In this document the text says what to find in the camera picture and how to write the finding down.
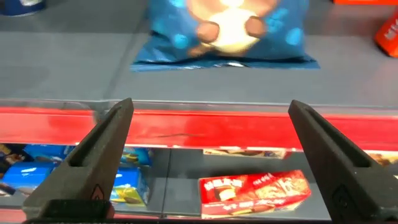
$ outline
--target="blue snack bag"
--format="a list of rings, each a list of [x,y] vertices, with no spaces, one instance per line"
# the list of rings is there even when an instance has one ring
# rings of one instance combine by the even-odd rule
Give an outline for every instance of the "blue snack bag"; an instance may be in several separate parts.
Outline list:
[[[133,71],[318,68],[304,51],[308,0],[150,0],[152,36]]]

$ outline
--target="shelf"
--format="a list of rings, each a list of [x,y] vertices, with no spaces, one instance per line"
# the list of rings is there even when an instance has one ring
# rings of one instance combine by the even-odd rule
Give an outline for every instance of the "shelf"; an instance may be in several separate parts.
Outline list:
[[[302,153],[284,160],[203,155],[202,151],[173,150],[165,194],[164,214],[173,217],[200,217],[198,179],[222,175],[253,174],[300,169],[310,182],[312,195],[293,212],[254,214],[248,218],[286,220],[329,220],[308,162]]]
[[[163,210],[170,149],[154,151],[152,168],[143,167],[142,171],[150,186],[150,199],[146,207],[132,207],[120,203],[114,205],[116,218],[160,218]],[[0,222],[20,223],[25,220],[21,210],[25,196],[16,193],[12,197],[0,197]]]

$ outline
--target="candy display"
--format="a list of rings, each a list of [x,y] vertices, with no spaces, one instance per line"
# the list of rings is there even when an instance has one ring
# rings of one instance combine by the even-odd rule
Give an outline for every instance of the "candy display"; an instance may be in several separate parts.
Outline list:
[[[35,161],[61,163],[74,148],[74,146],[29,144],[24,151]]]
[[[29,195],[56,168],[54,162],[18,162],[4,174],[0,195],[7,196],[18,190]],[[110,201],[134,206],[148,203],[149,187],[137,167],[120,167],[114,180]]]
[[[151,166],[152,149],[145,147],[125,147],[120,159],[121,166]]]
[[[32,162],[33,158],[23,151],[23,144],[0,144],[0,179],[16,162]]]
[[[265,159],[286,159],[289,155],[291,155],[291,152],[287,152],[284,149],[275,150],[275,151],[204,149],[203,153],[206,155],[245,156],[245,157],[258,157]]]
[[[139,168],[121,167],[116,174],[110,201],[128,205],[146,206],[149,187]]]
[[[316,68],[304,51],[308,0],[151,0],[152,37],[133,71]]]
[[[311,195],[300,170],[202,178],[199,189],[202,218],[295,210]]]

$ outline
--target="biscuit package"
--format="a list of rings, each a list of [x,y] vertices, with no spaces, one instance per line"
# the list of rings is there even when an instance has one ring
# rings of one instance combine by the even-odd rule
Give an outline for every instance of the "biscuit package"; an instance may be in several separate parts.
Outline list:
[[[152,35],[133,71],[317,68],[304,51],[308,0],[150,0]]]
[[[311,195],[300,170],[199,180],[202,218],[295,210]]]

